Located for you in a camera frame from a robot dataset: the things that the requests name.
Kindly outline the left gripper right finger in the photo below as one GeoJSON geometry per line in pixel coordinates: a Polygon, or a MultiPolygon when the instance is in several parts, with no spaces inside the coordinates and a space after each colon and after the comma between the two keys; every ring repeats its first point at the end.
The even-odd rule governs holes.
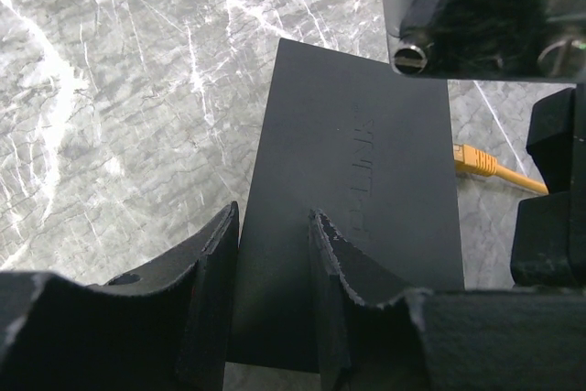
{"type": "Polygon", "coordinates": [[[347,240],[321,210],[309,215],[308,240],[321,388],[429,390],[407,282],[347,240]]]}

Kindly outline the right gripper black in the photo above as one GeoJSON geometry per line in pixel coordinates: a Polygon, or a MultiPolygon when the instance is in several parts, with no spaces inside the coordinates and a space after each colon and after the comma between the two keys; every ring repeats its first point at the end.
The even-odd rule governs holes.
{"type": "Polygon", "coordinates": [[[548,194],[518,204],[510,270],[518,286],[585,286],[585,85],[538,101],[526,141],[548,194]]]}

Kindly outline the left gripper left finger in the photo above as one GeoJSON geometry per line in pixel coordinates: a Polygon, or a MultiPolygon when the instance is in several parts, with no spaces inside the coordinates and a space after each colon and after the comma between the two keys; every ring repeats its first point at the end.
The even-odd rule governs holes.
{"type": "Polygon", "coordinates": [[[220,390],[238,254],[231,202],[197,233],[92,290],[108,297],[93,390],[220,390]]]}

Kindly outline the black network switch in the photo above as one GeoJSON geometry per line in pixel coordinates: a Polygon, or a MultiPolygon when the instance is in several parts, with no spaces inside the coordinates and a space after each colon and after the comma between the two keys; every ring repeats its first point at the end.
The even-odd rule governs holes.
{"type": "Polygon", "coordinates": [[[313,210],[407,283],[462,289],[448,84],[279,41],[240,239],[231,362],[317,370],[313,210]]]}

